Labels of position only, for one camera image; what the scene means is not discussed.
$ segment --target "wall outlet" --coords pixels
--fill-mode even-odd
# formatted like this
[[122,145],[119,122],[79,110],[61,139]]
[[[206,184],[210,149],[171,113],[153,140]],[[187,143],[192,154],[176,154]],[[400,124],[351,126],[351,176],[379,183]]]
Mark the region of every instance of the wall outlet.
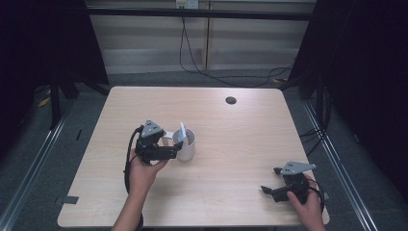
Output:
[[176,9],[186,9],[187,0],[176,0]]
[[187,9],[198,10],[198,0],[187,0]]

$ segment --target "black round hole cover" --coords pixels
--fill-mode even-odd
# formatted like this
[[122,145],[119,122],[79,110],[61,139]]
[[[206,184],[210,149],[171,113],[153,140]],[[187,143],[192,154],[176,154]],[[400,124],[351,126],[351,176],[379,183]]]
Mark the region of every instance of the black round hole cover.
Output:
[[229,96],[225,99],[225,102],[227,102],[227,104],[235,104],[237,103],[237,99],[232,96]]

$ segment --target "aluminum floor rail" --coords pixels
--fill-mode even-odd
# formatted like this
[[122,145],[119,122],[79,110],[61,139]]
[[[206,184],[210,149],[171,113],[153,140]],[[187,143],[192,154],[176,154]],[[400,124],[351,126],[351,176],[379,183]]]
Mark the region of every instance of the aluminum floor rail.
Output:
[[375,230],[377,231],[377,227],[374,223],[374,220],[371,217],[370,211],[366,206],[366,203],[363,201],[360,194],[357,192],[353,182],[351,181],[350,176],[348,175],[344,165],[342,164],[342,160],[339,157],[336,149],[333,146],[333,143],[329,139],[326,134],[322,134],[319,129],[319,123],[316,118],[316,112],[313,108],[312,104],[308,101],[304,102],[304,106],[306,108],[306,112],[308,113],[309,118],[311,119],[313,126],[315,127],[316,131],[318,132],[319,138],[321,139],[321,144],[323,145],[327,157],[330,160],[339,180],[344,188],[345,193],[347,194],[348,199],[350,200],[351,206],[354,209],[358,219],[360,220],[361,224],[363,225],[364,230]]
[[20,186],[17,191],[14,193],[13,198],[10,200],[6,209],[4,210],[0,218],[0,230],[9,231],[12,230],[15,221],[17,220],[18,215],[20,214],[24,203],[26,202],[31,189],[33,188],[39,173],[42,167],[45,164],[45,161],[57,140],[61,130],[64,127],[66,117],[68,116],[75,100],[69,100],[63,116],[61,117],[58,124],[48,133],[47,138],[45,139],[42,147],[39,149],[37,157],[34,159],[32,165],[24,176]]

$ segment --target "white wall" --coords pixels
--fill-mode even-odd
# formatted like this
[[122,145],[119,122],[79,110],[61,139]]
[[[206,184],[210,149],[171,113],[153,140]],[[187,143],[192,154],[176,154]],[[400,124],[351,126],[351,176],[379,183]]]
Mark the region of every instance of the white wall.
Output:
[[[199,8],[311,13],[315,2],[313,0],[199,1]],[[88,6],[175,8],[175,0],[88,0],[87,4]],[[183,28],[181,18],[92,15],[91,21],[108,74],[182,69],[179,65]],[[307,22],[302,21],[186,18],[186,29],[194,61],[199,68],[208,69],[273,68],[289,65],[297,54],[306,27]],[[186,68],[193,68],[186,38],[184,42],[182,64]]]

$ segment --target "light wooden tabletop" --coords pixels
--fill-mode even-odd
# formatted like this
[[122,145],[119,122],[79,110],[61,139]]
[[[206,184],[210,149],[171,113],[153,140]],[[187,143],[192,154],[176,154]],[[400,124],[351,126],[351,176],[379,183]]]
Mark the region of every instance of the light wooden tabletop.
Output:
[[[228,96],[237,103],[227,104]],[[170,160],[159,172],[143,207],[145,226],[300,223],[289,202],[276,203],[261,190],[285,186],[274,167],[308,162],[280,90],[115,87],[68,194],[79,200],[64,204],[60,226],[113,226],[127,196],[128,142],[148,118],[171,132],[183,121],[196,144],[193,159]]]

